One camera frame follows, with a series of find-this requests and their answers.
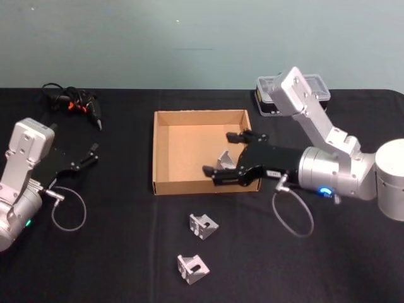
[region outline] table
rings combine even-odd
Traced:
[[[99,163],[78,179],[62,181],[84,197],[82,230],[53,226],[46,199],[31,226],[0,254],[0,302],[402,302],[404,223],[375,201],[332,200],[299,192],[315,219],[308,239],[290,235],[270,206],[275,183],[258,193],[154,196],[152,122],[155,110],[247,109],[255,131],[274,145],[310,142],[289,117],[259,116],[246,90],[95,90],[102,133],[83,117],[55,114],[56,145],[79,157],[96,141]],[[38,119],[38,90],[0,90],[0,146],[13,125]],[[363,152],[404,138],[404,96],[389,90],[332,90],[332,122],[359,138]],[[58,220],[81,220],[78,202],[66,202]],[[291,201],[279,209],[298,228],[307,226]],[[190,213],[208,214],[220,228],[206,241],[187,227]],[[211,273],[192,286],[176,256],[199,254]]]

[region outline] gray cable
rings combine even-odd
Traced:
[[[83,205],[84,214],[83,214],[83,221],[81,222],[81,224],[80,224],[79,226],[77,226],[77,227],[75,227],[75,228],[73,228],[73,229],[65,229],[64,227],[60,226],[60,225],[56,222],[56,220],[55,220],[55,210],[56,210],[56,207],[57,207],[58,204],[59,204],[58,202],[56,202],[56,203],[54,204],[54,206],[53,206],[52,215],[51,215],[53,223],[56,225],[57,228],[59,228],[59,229],[65,231],[65,232],[75,232],[76,230],[79,230],[80,228],[83,227],[83,225],[84,225],[84,223],[86,222],[86,219],[87,219],[86,203],[84,203],[83,198],[82,198],[77,192],[75,192],[74,190],[72,190],[72,189],[70,189],[70,188],[63,187],[63,186],[54,186],[54,188],[63,189],[63,190],[65,190],[65,191],[69,191],[69,192],[75,194],[75,195],[80,199],[81,204]]]
[[[292,191],[291,189],[288,189],[288,191],[284,191],[284,193],[290,193],[292,194],[292,196],[294,196],[297,201],[303,206],[303,208],[305,209],[305,211],[307,212],[307,214],[309,215],[309,219],[310,219],[310,231],[307,234],[299,234],[297,233],[292,227],[290,227],[288,225],[288,223],[286,223],[282,217],[279,215],[278,211],[276,210],[276,206],[275,206],[275,200],[276,200],[276,196],[277,196],[277,192],[275,192],[272,196],[272,209],[273,212],[275,213],[275,216],[277,217],[277,219],[279,220],[280,223],[282,223],[282,225],[294,236],[298,237],[298,238],[307,238],[310,237],[310,235],[313,233],[314,230],[314,219],[313,219],[313,215],[311,214],[310,209],[307,207],[307,205],[304,203],[303,199],[294,191]]]

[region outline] blue led light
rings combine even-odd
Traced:
[[[321,188],[319,188],[318,192],[319,192],[320,194],[322,194],[323,196],[331,196],[331,195],[333,194],[333,191],[330,190],[330,189],[327,188],[327,187],[321,187]]]

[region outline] cardboard box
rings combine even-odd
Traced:
[[[215,167],[224,150],[237,162],[242,144],[227,142],[226,133],[251,129],[246,110],[160,111],[154,115],[153,188],[160,194],[232,193],[257,191],[259,180],[247,187],[215,186],[202,166]]]

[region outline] teal wall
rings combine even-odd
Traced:
[[[399,0],[0,0],[0,86],[252,88],[296,65],[404,92]]]

